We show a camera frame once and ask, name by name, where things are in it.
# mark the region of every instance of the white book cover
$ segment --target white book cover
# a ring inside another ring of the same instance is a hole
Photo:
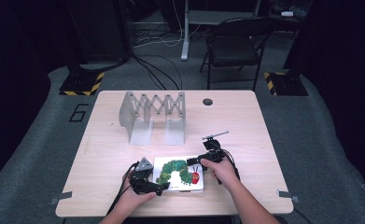
[[[203,167],[201,164],[188,166],[190,157],[159,157],[153,162],[153,183],[170,182],[166,191],[203,191]]]

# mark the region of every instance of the chair backrest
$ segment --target chair backrest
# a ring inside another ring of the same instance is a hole
[[[221,22],[214,35],[270,35],[274,22],[268,17],[234,18]]]

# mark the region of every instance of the wooden table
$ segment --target wooden table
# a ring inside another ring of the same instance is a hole
[[[277,190],[288,191],[272,141],[253,91],[185,91],[186,133],[184,146],[164,144],[164,114],[154,119],[150,145],[129,145],[126,130],[119,125],[119,109],[126,91],[101,91],[83,134],[63,192],[72,198],[60,200],[59,217],[103,217],[119,191],[121,177],[134,162],[146,157],[201,155],[206,152],[202,138],[216,137],[233,155],[241,181],[272,214],[293,210],[291,199],[280,198]],[[179,91],[134,91],[151,98]],[[204,105],[203,99],[213,100]],[[204,191],[164,192],[140,206],[132,217],[181,217],[236,215],[229,192],[204,172]]]

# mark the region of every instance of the tape on table corner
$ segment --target tape on table corner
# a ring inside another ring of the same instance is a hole
[[[301,201],[298,196],[294,196],[291,193],[286,192],[286,191],[282,191],[282,190],[278,189],[277,194],[280,198],[290,198],[294,203],[299,203]]]
[[[67,198],[72,198],[72,191],[61,193],[61,194],[59,194],[59,196],[57,198],[50,199],[49,204],[50,205],[57,204],[59,200],[67,199]]]

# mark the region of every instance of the green caterpillar illustration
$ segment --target green caterpillar illustration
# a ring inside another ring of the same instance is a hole
[[[199,182],[200,176],[197,173],[197,170],[195,170],[194,173],[189,173],[189,168],[186,161],[169,161],[163,165],[160,172],[160,177],[156,179],[156,183],[167,183],[171,178],[171,173],[173,171],[179,172],[181,181],[185,185],[197,184],[197,182]]]

